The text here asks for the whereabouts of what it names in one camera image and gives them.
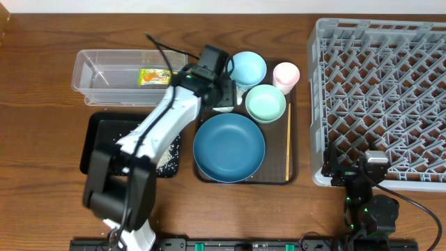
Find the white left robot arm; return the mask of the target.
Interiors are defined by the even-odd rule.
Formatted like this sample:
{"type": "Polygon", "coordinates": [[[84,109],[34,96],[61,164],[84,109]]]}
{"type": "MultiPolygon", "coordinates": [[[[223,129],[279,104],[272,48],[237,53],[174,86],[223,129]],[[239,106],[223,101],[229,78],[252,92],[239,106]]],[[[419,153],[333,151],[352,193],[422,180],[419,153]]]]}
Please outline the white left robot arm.
{"type": "Polygon", "coordinates": [[[155,202],[156,165],[202,108],[230,107],[235,67],[190,64],[174,74],[160,104],[128,135],[91,152],[82,203],[111,224],[101,249],[150,250],[148,218],[155,202]]]}

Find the white tissue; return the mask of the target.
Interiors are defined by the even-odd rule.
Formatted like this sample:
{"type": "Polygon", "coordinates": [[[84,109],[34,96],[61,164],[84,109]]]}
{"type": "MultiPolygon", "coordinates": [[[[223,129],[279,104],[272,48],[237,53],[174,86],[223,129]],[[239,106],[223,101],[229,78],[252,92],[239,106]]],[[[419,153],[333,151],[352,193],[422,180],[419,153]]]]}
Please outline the white tissue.
{"type": "MultiPolygon", "coordinates": [[[[244,92],[245,92],[244,89],[236,87],[237,105],[241,105],[242,104],[244,92]]],[[[217,108],[213,108],[213,111],[221,112],[221,113],[231,112],[232,110],[233,110],[233,107],[217,107],[217,108]]]]}

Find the yellow snack wrapper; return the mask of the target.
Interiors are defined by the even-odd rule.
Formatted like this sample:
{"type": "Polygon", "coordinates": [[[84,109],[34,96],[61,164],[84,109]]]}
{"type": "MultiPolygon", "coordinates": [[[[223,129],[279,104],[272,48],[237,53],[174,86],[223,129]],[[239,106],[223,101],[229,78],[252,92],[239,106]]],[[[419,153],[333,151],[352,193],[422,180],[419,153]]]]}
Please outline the yellow snack wrapper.
{"type": "Polygon", "coordinates": [[[172,73],[169,70],[165,69],[141,69],[139,71],[139,80],[138,85],[168,85],[172,75],[177,75],[176,71],[172,73]]]}

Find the pile of rice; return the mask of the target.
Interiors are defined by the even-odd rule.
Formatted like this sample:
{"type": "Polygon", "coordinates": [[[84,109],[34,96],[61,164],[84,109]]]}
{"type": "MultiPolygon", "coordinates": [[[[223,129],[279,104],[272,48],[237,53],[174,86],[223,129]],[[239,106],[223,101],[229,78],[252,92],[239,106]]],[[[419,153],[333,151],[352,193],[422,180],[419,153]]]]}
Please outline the pile of rice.
{"type": "Polygon", "coordinates": [[[178,135],[163,153],[156,167],[158,178],[172,178],[179,168],[181,136],[178,135]]]}

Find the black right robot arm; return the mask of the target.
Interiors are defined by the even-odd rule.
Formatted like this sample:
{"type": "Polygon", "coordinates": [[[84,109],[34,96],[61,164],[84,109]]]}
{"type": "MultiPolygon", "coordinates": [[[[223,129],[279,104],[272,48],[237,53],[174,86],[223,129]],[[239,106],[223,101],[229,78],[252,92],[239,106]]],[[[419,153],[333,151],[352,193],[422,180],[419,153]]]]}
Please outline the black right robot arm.
{"type": "Polygon", "coordinates": [[[390,166],[384,151],[369,149],[353,164],[342,164],[332,142],[324,153],[322,175],[331,185],[346,189],[344,221],[352,228],[347,241],[386,239],[396,230],[399,203],[387,195],[375,195],[373,188],[384,180],[390,166]]]}

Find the dark blue plate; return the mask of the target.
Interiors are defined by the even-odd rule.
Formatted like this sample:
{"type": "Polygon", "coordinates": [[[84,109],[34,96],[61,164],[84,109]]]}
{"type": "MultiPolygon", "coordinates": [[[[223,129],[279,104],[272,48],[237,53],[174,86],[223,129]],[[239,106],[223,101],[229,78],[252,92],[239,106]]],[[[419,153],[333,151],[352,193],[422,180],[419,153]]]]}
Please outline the dark blue plate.
{"type": "Polygon", "coordinates": [[[260,128],[246,116],[234,113],[209,118],[197,130],[194,160],[207,177],[220,183],[237,183],[253,175],[266,154],[260,128]]]}

